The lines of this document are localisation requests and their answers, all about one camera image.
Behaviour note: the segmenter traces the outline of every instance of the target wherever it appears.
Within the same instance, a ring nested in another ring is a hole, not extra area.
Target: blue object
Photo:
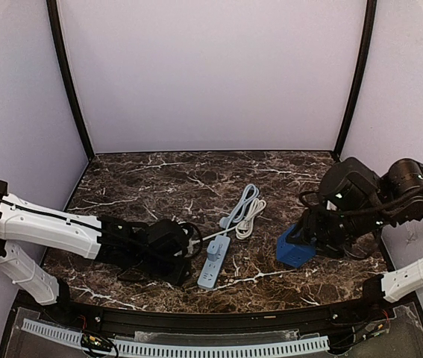
[[[231,239],[227,236],[218,235],[208,245],[208,257],[198,279],[199,288],[207,290],[214,289],[219,272],[225,261],[226,251],[228,251],[230,240]]]
[[[294,245],[286,242],[286,236],[295,227],[291,226],[279,236],[276,258],[280,263],[299,268],[316,255],[316,248],[311,245]]]

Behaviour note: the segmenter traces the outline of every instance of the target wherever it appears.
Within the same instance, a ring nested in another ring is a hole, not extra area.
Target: gray panel
[[[423,1],[380,1],[344,157],[383,174],[402,157],[423,162]],[[397,268],[423,256],[423,222],[384,239]],[[423,289],[418,292],[423,306]]]
[[[97,152],[332,149],[365,1],[60,1]]]
[[[85,165],[46,2],[0,0],[0,179],[29,201],[61,209]],[[41,248],[25,248],[40,258]],[[0,339],[15,293],[0,273]]]

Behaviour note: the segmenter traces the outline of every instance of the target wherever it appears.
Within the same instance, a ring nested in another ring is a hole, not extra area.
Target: brown marble tabletop
[[[330,154],[322,151],[98,155],[79,183],[71,213],[148,223],[171,218],[195,223],[207,236],[221,230],[220,218],[229,214],[248,183],[259,188],[267,207],[247,241],[230,234],[231,246],[212,292],[196,285],[207,242],[182,287],[55,249],[47,251],[43,267],[69,284],[74,301],[127,310],[243,313],[358,298],[364,280],[386,271],[379,251],[362,261],[314,257],[299,269],[275,259],[277,238],[302,213],[298,193],[315,189],[332,164]],[[362,238],[361,245],[369,240]]]

